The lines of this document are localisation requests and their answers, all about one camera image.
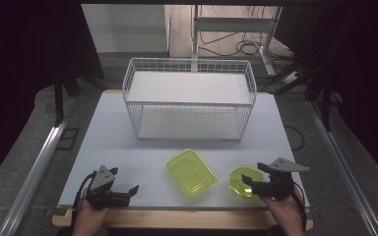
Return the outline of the white board panel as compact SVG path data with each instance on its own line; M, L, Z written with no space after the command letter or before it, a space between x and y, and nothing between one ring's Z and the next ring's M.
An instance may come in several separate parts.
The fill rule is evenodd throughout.
M168 5L83 4L98 53L167 52Z

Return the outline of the black stand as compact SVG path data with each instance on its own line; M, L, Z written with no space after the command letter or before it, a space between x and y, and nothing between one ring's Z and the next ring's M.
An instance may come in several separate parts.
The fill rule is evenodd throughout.
M290 82L287 85L273 91L273 94L283 94L305 82L311 81L311 84L304 93L304 97L306 100L314 100L320 92L323 93L321 102L322 111L320 117L323 126L328 132L331 131L330 109L332 106L332 78L331 74L329 73L329 67L330 65L327 62L322 62L315 69L306 72L293 82Z
M63 90L70 96L77 97L81 94L81 89L77 79L81 79L95 88L104 91L107 86L96 79L80 73L78 70L59 70L54 79L54 99L55 99L55 127L59 127L65 119L67 111L64 109Z

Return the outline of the white desk frame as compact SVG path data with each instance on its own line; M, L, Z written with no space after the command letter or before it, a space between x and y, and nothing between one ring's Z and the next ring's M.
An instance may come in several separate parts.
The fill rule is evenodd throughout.
M201 32L242 32L263 33L264 42L258 44L260 58L269 76L274 76L275 70L269 56L269 48L276 30L282 8L276 7L270 18L254 17L202 17L200 14L202 5L193 6L192 19L192 53L191 57L199 57L198 40Z

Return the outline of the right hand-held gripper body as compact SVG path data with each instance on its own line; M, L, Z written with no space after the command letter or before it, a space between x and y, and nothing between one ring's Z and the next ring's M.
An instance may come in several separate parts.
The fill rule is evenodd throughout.
M268 173L270 181L255 182L254 194L260 197L274 198L277 201L285 200L294 192L292 172L309 171L308 167L282 157L267 165L272 169L272 172Z

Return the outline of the metal floor rail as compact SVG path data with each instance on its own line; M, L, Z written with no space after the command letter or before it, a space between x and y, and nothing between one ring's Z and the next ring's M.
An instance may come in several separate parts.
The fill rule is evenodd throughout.
M15 235L49 163L49 160L57 147L57 143L59 142L66 128L75 103L76 98L71 97L67 99L63 108L65 116L61 119L58 126L51 128L21 190L15 198L0 227L0 236Z
M322 114L319 111L317 104L313 101L306 101L306 105L310 109L313 120L346 184L346 188L365 224L365 227L371 236L378 236L378 217L352 174L334 136L323 124Z

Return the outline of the white wire rack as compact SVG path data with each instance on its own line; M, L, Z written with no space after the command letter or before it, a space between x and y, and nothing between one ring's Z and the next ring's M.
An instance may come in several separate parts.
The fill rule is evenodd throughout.
M133 58L122 88L141 140L239 141L257 92L245 60Z

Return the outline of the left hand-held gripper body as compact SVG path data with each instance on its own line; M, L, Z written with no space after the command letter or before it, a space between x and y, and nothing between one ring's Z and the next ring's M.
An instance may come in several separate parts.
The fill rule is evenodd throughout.
M115 175L112 175L104 165L102 165L92 178L87 190L87 200L95 209L107 207L128 207L130 199L123 199L120 194L111 191Z

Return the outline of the person's left hand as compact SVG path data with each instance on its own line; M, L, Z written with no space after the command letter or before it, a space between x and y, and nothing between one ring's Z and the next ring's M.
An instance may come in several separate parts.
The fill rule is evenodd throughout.
M85 231L99 230L108 216L109 209L95 209L87 200L87 190L82 192L79 200L75 227Z

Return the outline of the person's right hand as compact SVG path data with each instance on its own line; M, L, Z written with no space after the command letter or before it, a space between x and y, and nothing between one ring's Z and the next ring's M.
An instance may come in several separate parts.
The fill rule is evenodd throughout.
M272 200L270 197L260 197L260 200L267 205L278 225L299 225L302 228L299 206L292 196L284 201Z

